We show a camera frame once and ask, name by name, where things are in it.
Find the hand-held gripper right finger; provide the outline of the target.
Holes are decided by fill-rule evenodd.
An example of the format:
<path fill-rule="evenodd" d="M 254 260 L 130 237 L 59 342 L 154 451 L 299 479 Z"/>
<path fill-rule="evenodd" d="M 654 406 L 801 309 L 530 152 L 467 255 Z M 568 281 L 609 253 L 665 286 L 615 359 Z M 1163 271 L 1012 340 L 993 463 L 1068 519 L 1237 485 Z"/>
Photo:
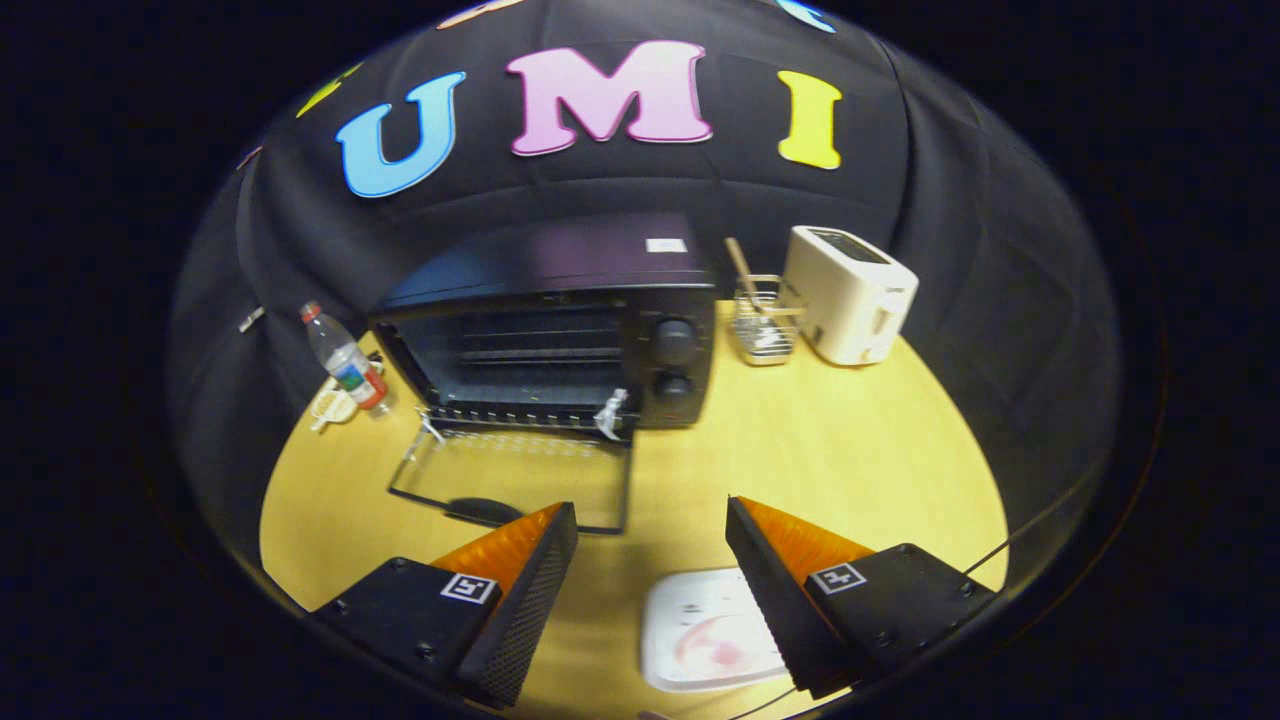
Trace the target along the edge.
<path fill-rule="evenodd" d="M 726 542 L 795 687 L 814 700 L 915 665 L 997 597 L 916 544 L 869 550 L 744 496 L 727 501 Z"/>

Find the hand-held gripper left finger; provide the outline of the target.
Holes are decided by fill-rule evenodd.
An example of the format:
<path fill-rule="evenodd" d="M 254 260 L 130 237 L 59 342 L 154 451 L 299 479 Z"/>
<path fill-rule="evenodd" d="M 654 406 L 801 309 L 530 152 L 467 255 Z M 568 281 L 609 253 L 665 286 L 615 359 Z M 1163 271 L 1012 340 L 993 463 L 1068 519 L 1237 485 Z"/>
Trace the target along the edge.
<path fill-rule="evenodd" d="M 509 708 L 577 542 L 576 507 L 552 503 L 431 562 L 388 559 L 310 616 L 419 685 Z"/>

